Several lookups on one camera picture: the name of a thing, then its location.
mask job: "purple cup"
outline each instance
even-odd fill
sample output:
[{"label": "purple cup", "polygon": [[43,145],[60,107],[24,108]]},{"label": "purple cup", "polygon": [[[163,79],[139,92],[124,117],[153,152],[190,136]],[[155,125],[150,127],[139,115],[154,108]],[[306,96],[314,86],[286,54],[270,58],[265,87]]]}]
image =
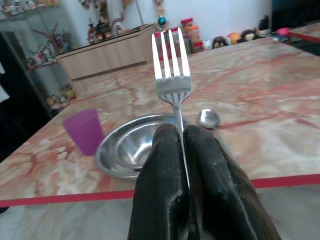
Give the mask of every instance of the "purple cup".
[{"label": "purple cup", "polygon": [[99,116],[96,109],[80,111],[64,122],[63,126],[83,154],[93,156],[104,139]]}]

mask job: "spoon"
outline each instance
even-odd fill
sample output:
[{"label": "spoon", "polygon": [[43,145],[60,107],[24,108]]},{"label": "spoon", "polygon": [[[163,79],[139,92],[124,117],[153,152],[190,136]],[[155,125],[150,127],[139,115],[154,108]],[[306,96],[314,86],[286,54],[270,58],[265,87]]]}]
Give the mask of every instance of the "spoon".
[{"label": "spoon", "polygon": [[206,129],[216,129],[220,123],[220,119],[214,110],[203,109],[198,114],[198,123]]}]

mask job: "stainless steel bowl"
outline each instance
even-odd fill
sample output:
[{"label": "stainless steel bowl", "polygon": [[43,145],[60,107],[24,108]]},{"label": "stainless steel bowl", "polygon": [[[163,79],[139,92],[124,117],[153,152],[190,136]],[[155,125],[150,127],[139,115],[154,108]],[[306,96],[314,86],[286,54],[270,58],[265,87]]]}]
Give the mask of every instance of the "stainless steel bowl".
[{"label": "stainless steel bowl", "polygon": [[98,147],[95,164],[115,177],[137,177],[151,150],[154,134],[163,124],[175,124],[172,113],[141,116],[117,127]]}]

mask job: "fork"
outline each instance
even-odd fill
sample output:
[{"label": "fork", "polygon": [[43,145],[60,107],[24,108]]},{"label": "fork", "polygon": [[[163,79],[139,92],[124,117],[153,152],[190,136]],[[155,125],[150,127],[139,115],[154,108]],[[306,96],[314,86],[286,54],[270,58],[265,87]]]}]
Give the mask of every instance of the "fork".
[{"label": "fork", "polygon": [[181,147],[182,147],[184,168],[187,176],[187,183],[188,183],[188,187],[190,187],[187,164],[186,164],[186,154],[184,149],[184,139],[183,139],[184,125],[183,125],[182,114],[181,114],[181,103],[187,97],[189,97],[189,95],[192,92],[192,80],[190,75],[185,43],[184,43],[184,39],[183,39],[180,27],[178,28],[178,37],[179,37],[183,76],[180,75],[176,49],[175,49],[175,44],[174,44],[171,30],[169,30],[168,34],[169,34],[171,56],[172,56],[172,67],[173,67],[173,75],[174,75],[173,77],[171,75],[171,70],[169,66],[164,33],[161,32],[164,77],[162,76],[162,72],[161,72],[156,38],[154,34],[152,35],[152,53],[153,53],[153,65],[154,65],[154,75],[155,75],[155,82],[156,82],[156,91],[157,91],[158,97],[161,100],[172,105],[173,116],[175,119],[176,127],[179,131],[180,139],[181,139]]}]

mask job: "glass display cabinet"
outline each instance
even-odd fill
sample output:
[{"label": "glass display cabinet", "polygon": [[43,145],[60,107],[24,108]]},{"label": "glass display cabinet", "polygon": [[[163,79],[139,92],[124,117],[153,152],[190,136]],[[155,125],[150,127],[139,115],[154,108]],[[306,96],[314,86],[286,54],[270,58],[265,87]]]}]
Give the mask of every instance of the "glass display cabinet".
[{"label": "glass display cabinet", "polygon": [[57,55],[77,48],[75,33],[57,0],[2,2],[0,34],[50,114],[75,97]]}]

